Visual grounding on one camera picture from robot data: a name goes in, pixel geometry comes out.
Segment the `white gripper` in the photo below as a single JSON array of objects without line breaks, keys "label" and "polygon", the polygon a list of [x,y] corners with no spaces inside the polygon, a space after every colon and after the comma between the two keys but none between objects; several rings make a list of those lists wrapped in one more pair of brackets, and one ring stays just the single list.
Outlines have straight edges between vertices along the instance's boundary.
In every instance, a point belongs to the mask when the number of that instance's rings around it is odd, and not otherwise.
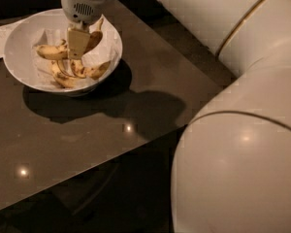
[{"label": "white gripper", "polygon": [[[93,24],[100,15],[99,9],[105,0],[61,0],[66,18],[74,23]],[[86,50],[90,34],[74,28],[67,29],[68,58],[81,59]]]}]

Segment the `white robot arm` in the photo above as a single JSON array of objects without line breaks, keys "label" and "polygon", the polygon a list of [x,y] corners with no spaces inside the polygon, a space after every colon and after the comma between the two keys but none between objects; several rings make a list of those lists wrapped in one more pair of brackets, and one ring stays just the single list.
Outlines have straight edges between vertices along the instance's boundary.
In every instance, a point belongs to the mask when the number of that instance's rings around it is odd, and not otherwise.
[{"label": "white robot arm", "polygon": [[175,233],[291,233],[291,0],[157,0],[234,75],[175,152]]}]

